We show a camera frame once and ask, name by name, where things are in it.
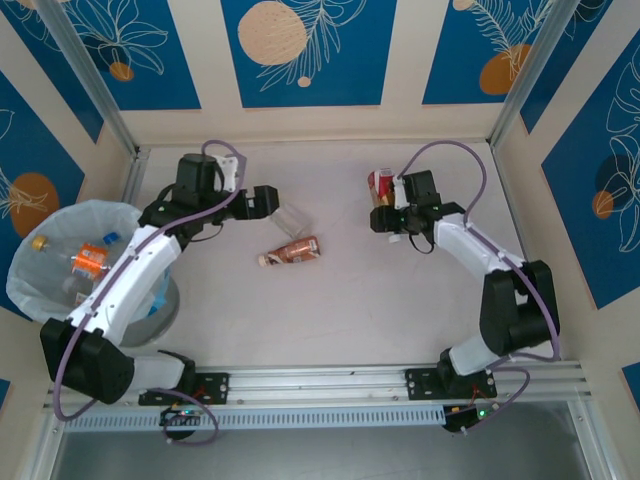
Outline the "clear bottle green cap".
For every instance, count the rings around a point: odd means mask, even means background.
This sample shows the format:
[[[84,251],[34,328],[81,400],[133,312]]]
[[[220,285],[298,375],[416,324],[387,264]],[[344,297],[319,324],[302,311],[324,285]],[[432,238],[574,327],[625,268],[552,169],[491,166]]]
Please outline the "clear bottle green cap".
[[[311,233],[311,219],[294,206],[281,205],[271,215],[271,220],[291,239],[307,237]]]

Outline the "brown label bottle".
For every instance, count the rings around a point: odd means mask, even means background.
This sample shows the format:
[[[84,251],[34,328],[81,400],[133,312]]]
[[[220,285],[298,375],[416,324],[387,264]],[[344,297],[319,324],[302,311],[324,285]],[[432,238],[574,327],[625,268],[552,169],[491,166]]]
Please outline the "brown label bottle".
[[[318,239],[315,236],[309,236],[260,255],[258,263],[261,267],[296,264],[317,259],[320,255]]]

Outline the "orange label bottle gold cap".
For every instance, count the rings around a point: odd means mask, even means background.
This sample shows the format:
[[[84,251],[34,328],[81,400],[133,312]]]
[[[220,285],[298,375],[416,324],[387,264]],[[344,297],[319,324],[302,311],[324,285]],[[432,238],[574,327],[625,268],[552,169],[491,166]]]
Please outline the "orange label bottle gold cap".
[[[90,281],[99,280],[110,269],[108,249],[82,239],[37,235],[31,241],[31,248],[69,273]]]

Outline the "bin with white liner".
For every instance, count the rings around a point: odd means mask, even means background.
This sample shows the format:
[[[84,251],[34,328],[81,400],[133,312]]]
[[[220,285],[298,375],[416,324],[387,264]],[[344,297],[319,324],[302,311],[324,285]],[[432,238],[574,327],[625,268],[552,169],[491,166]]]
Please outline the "bin with white liner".
[[[9,299],[29,319],[43,323],[50,318],[62,320],[75,308],[62,303],[61,285],[73,275],[31,248],[37,235],[57,239],[78,238],[108,249],[110,267],[125,252],[138,227],[141,211],[126,203],[88,200],[53,213],[35,228],[18,247],[8,269],[6,293]],[[121,240],[106,246],[102,238],[116,232]],[[174,322],[180,304],[180,294],[170,272],[165,271],[145,294],[131,323],[127,326],[122,345],[142,347],[161,337]]]

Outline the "aluminium frame post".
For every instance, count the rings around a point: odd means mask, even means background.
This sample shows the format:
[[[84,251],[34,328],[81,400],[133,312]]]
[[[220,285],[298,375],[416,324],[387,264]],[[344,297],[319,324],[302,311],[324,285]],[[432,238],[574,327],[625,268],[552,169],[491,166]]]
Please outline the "aluminium frame post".
[[[495,151],[505,140],[520,109],[535,86],[550,55],[563,35],[580,0],[554,0],[549,16],[544,21],[520,73],[506,96],[498,118],[487,138],[490,149]]]
[[[126,126],[115,99],[61,4],[57,0],[33,0],[33,3],[92,103],[131,161],[136,162],[140,146]]]

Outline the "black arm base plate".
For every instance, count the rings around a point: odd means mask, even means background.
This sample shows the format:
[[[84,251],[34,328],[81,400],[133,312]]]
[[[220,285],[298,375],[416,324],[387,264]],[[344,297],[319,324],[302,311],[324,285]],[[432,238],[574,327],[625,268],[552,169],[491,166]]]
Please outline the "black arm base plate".
[[[460,376],[437,368],[412,368],[405,371],[405,380],[410,400],[470,400],[475,392],[489,399],[498,395],[493,375],[485,371]]]
[[[204,405],[225,405],[229,380],[228,373],[195,373],[191,379],[181,381],[174,390],[187,394]],[[138,397],[140,406],[172,406],[191,403],[191,400],[159,391],[147,390]]]

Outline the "aluminium mounting rail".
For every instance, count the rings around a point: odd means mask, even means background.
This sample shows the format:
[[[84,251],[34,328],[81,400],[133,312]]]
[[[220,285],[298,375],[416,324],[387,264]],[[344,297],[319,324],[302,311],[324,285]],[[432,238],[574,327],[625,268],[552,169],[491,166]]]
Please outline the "aluminium mounting rail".
[[[405,371],[433,368],[430,365],[377,365],[314,368],[202,368],[199,373],[230,375],[227,406],[350,406],[406,404],[410,401],[462,403],[482,398],[477,392],[470,400],[410,400]],[[576,361],[557,363],[508,362],[493,374],[503,402],[518,390],[520,401],[555,401],[589,398],[591,388]]]

